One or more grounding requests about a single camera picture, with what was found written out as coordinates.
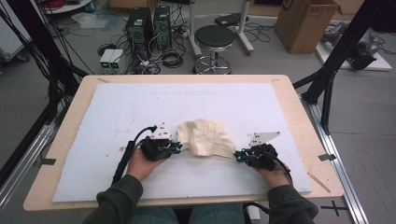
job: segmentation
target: table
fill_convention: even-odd
[[[339,197],[344,191],[329,161],[321,161],[318,156],[325,153],[318,136],[306,115],[304,108],[291,85],[288,77],[282,75],[235,75],[235,76],[196,76],[196,75],[163,75],[163,76],[88,76],[85,77],[70,105],[59,132],[57,133],[47,158],[56,159],[54,165],[43,165],[24,202],[24,209],[53,210],[70,208],[96,207],[96,202],[89,203],[53,203],[52,197],[58,186],[64,160],[77,135],[85,111],[90,105],[95,88],[99,83],[271,83],[285,120],[289,124],[294,143],[299,150],[308,172],[313,191],[306,198]],[[197,203],[227,203],[263,201],[262,196],[210,197],[168,200],[140,201],[138,205],[182,205]]]

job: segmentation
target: equipment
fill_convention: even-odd
[[[104,74],[120,74],[120,71],[125,67],[125,59],[123,56],[123,49],[106,49],[100,64]]]
[[[125,67],[125,60],[123,56],[123,49],[114,49],[110,58],[111,74],[120,74],[120,71]]]
[[[326,30],[320,41],[322,43],[329,42],[334,47],[347,29],[347,26],[348,24],[345,24],[343,21],[338,23],[332,29]],[[379,50],[379,38],[367,31],[346,60],[354,69],[361,70],[376,60],[373,55]]]
[[[111,56],[113,55],[114,49],[106,49],[105,52],[102,55],[102,58],[100,59],[100,64],[102,65],[102,70],[103,74],[110,74],[111,73],[111,68],[110,68],[110,59]]]
[[[137,54],[141,60],[151,57],[152,45],[150,40],[154,37],[151,14],[148,7],[135,7],[125,25],[131,52]]]
[[[273,171],[283,169],[289,182],[292,184],[290,169],[277,158],[275,148],[271,144],[261,144],[252,148],[242,148],[241,151],[234,153],[236,161],[244,162],[246,165],[254,168],[266,169]]]
[[[228,16],[215,18],[215,23],[221,26],[232,26],[237,25],[241,21],[241,13],[233,13]]]
[[[146,138],[136,143],[139,136],[145,131],[151,131],[152,135],[146,136]],[[172,134],[170,134],[166,129],[164,123],[159,127],[147,127],[140,131],[134,138],[134,141],[128,142],[128,145],[117,167],[116,173],[113,176],[113,182],[111,185],[117,183],[121,179],[129,159],[138,147],[142,149],[145,157],[151,161],[158,161],[169,158],[173,154],[179,154],[183,145],[170,139],[171,137]]]
[[[157,36],[157,49],[172,47],[171,9],[169,6],[156,6],[154,11],[154,30]]]

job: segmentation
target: floor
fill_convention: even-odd
[[[99,6],[97,14],[106,12],[106,4]],[[101,74],[99,64],[99,46],[117,39],[122,35],[125,21],[119,17],[106,17],[110,26],[106,29],[78,29],[71,23],[72,14],[58,18],[65,36],[78,55],[95,74]],[[197,27],[214,24],[216,16],[201,17]],[[275,19],[251,17],[250,22],[261,25],[273,25]],[[288,54],[279,42],[274,30],[264,31],[269,38],[252,42],[255,49],[247,56],[239,42],[228,51],[222,52],[233,67],[233,74],[284,74],[292,82],[298,81],[316,72],[321,63],[315,54]],[[396,36],[380,34],[386,41],[384,47],[396,51]],[[187,51],[183,56],[184,64],[178,69],[164,68],[161,74],[191,74],[193,56],[191,46],[185,41]],[[396,56],[379,52],[393,67]],[[76,66],[87,70],[85,65],[72,53]],[[31,125],[48,102],[48,82],[44,79],[31,60],[28,63],[13,61],[0,68],[0,166],[3,166],[15,147],[22,140]],[[346,167],[349,178],[369,222],[396,223],[396,73],[376,71],[352,71],[340,69],[334,81],[332,109],[330,114],[330,132]],[[305,92],[307,87],[297,90]],[[7,207],[0,214],[0,223],[79,223],[91,209],[26,212],[22,208],[24,198],[29,191],[38,168],[32,167],[29,174],[19,185]],[[312,200],[319,207],[317,223],[353,223],[350,214],[343,208],[343,198]],[[328,209],[321,206],[338,207]],[[266,223],[268,217],[261,214],[259,223]]]

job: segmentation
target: computer tower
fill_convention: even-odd
[[[142,60],[148,60],[151,57],[151,52],[153,50],[153,44],[150,44],[150,41],[154,38],[154,30],[152,27],[149,8],[133,8],[131,16],[125,25],[125,30],[132,51],[134,53],[138,53],[138,57]]]
[[[157,49],[172,47],[171,9],[169,6],[156,6],[154,11],[154,32]]]

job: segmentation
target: gray sleeve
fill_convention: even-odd
[[[270,224],[273,223],[314,223],[318,208],[304,198],[290,185],[268,191]]]
[[[99,206],[82,223],[129,223],[142,194],[141,183],[125,175],[108,190],[97,194]]]

